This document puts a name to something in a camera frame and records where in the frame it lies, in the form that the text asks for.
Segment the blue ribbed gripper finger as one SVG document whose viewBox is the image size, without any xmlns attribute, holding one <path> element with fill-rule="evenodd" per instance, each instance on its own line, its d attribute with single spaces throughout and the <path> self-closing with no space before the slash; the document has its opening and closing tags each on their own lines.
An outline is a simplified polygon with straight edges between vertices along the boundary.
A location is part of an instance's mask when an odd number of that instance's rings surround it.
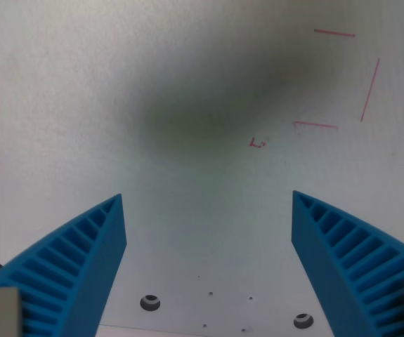
<svg viewBox="0 0 404 337">
<path fill-rule="evenodd" d="M 404 243 L 295 191 L 292 244 L 335 336 L 404 336 Z"/>
<path fill-rule="evenodd" d="M 20 292 L 22 336 L 95 336 L 126 245 L 116 194 L 5 264 L 0 288 Z"/>
</svg>

